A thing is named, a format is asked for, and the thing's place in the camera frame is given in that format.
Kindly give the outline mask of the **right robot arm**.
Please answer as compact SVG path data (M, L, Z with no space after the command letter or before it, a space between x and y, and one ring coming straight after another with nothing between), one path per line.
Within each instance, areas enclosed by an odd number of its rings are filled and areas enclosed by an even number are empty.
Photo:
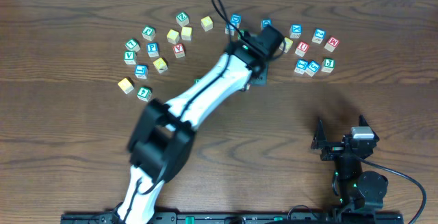
M341 201L340 206L333 209L333 218L337 222L361 215L372 219L383 207L387 178L375 171L362 169L362 161L373 154L378 141L379 137L362 115L359 124L352 127L349 134L343 135L339 142L327 140L322 120L318 119L311 148L321 151L322 161L335 163L332 189Z

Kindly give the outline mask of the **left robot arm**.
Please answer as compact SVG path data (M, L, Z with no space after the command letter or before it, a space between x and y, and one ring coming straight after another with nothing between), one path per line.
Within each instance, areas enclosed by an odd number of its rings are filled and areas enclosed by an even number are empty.
M130 181L116 223L148 223L162 186L188 161L201 123L230 95L257 78L284 42L272 26L231 41L214 67L191 88L162 103L151 100L127 144Z

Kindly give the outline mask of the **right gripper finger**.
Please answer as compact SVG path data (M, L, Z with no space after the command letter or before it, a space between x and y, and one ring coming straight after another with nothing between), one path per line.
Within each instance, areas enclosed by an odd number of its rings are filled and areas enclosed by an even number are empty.
M366 121L365 117L363 115L359 116L359 126L369 126L368 122ZM379 137L376 134L376 132L373 130L374 132L374 138L373 140L379 141Z
M323 149L326 146L326 144L327 144L327 139L324 133L322 119L318 117L317 128L313 136L311 149Z

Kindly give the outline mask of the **blue P block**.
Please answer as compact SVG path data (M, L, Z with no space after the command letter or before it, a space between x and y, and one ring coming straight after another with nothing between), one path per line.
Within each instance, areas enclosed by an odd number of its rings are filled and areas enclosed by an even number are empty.
M159 56L159 47L156 42L148 43L146 50L150 58L156 58Z

